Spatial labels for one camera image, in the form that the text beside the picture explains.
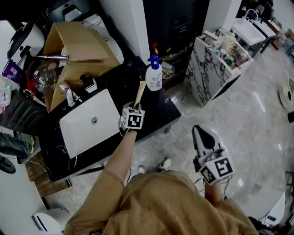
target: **plastic bag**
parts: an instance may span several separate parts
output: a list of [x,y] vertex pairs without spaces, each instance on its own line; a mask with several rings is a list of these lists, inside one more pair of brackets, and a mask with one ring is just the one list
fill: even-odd
[[11,100],[11,85],[6,86],[3,90],[0,90],[0,113],[4,108],[10,104]]

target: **cable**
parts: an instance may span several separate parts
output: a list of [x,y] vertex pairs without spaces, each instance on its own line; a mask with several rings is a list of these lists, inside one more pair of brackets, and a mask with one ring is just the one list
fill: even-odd
[[70,183],[70,181],[69,181],[68,179],[67,179],[67,181],[68,181],[70,187],[71,187],[72,190],[73,190],[73,195],[74,195],[74,198],[75,198],[77,204],[78,204],[79,206],[81,206],[80,203],[79,203],[79,201],[78,201],[78,199],[77,199],[77,196],[76,196],[76,194],[75,194],[74,187],[72,186],[72,184]]
[[[9,159],[17,159],[17,157],[5,157],[5,158],[9,158]],[[33,162],[33,161],[28,161],[28,162],[31,162],[31,163],[34,163],[34,164],[38,164],[40,167],[42,167],[39,163],[37,163],[37,162]]]
[[29,162],[31,162],[31,163],[35,163],[35,164],[38,164],[40,167],[42,167],[39,163],[37,163],[37,162],[33,162],[33,161],[29,161]]
[[228,179],[226,182],[221,182],[220,185],[226,184],[226,183],[228,183],[230,180],[231,180],[231,179]]
[[260,217],[259,219],[257,219],[258,221],[260,221],[260,219],[262,219],[262,218],[266,218],[267,217],[267,215],[270,213],[271,211],[269,211],[268,213],[266,213],[266,215],[264,215],[264,216],[262,216],[262,217]]
[[120,135],[121,135],[122,137],[124,137],[124,136],[129,132],[129,129],[125,129],[124,132],[121,133],[121,132],[120,132],[120,128],[121,128],[121,127],[120,127],[120,124],[121,124],[121,122],[120,122],[120,119],[119,119],[119,133],[120,133]]
[[199,180],[201,180],[201,179],[203,179],[203,178],[201,177],[201,178],[197,179],[196,182],[195,182],[194,184],[196,184],[196,183],[197,183]]
[[226,189],[227,189],[227,187],[228,187],[228,185],[229,185],[229,183],[230,183],[230,180],[233,178],[233,175],[231,175],[231,177],[228,179],[228,181],[226,182],[226,187],[225,187],[225,190],[224,190],[224,196],[225,196],[225,199],[227,199],[227,196],[226,196]]
[[[132,168],[130,167],[130,174],[132,173]],[[127,184],[129,182],[129,179],[130,179],[130,174],[129,174],[129,177],[128,177],[128,180],[127,180]]]

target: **tile floor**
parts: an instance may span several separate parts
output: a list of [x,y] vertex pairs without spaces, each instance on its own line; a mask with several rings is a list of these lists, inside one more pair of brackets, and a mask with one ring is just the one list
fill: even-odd
[[[184,84],[170,89],[167,93],[182,117],[168,134],[156,134],[135,147],[131,177],[138,173],[140,164],[152,169],[165,157],[171,157],[173,170],[183,171],[196,181],[199,175],[192,164],[195,150],[191,130],[195,124],[203,124],[218,133],[233,158],[236,173],[226,190],[228,197],[243,203],[261,187],[288,195],[285,170],[294,168],[294,124],[289,124],[288,112],[277,93],[278,86],[287,85],[288,77],[294,78],[294,65],[283,49],[276,51],[269,46],[263,54],[256,55],[254,63],[227,92],[204,108]],[[73,177],[76,197],[69,188],[46,197],[48,203],[74,213],[98,174]],[[201,184],[197,183],[199,190],[203,188]]]

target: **faucet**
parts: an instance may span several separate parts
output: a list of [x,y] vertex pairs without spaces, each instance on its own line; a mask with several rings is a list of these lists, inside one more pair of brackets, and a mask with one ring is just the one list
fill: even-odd
[[229,38],[228,35],[224,33],[225,29],[222,27],[218,27],[216,29],[215,35],[219,37],[220,34],[224,35],[227,39]]
[[66,98],[68,100],[68,106],[72,107],[75,104],[75,101],[82,102],[80,96],[77,96],[67,84],[61,84],[59,85],[60,88],[66,92]]
[[255,13],[256,16],[257,16],[257,19],[255,19],[255,20],[258,20],[258,19],[259,19],[259,16],[258,16],[257,12],[256,12],[255,10],[253,10],[253,9],[248,9],[248,11],[246,12],[246,14],[245,14],[245,16],[244,16],[245,18],[247,17],[249,11],[254,11],[254,13]]

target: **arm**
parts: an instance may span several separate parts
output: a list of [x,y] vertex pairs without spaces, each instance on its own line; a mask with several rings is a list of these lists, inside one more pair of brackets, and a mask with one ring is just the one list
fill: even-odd
[[129,131],[110,157],[85,202],[71,217],[64,235],[80,235],[102,229],[116,213],[133,155],[137,132]]
[[214,185],[208,185],[205,182],[205,194],[204,197],[208,200],[213,206],[216,206],[221,201],[223,201],[221,187],[219,183]]
[[137,132],[130,130],[108,160],[105,170],[124,181],[133,156]]

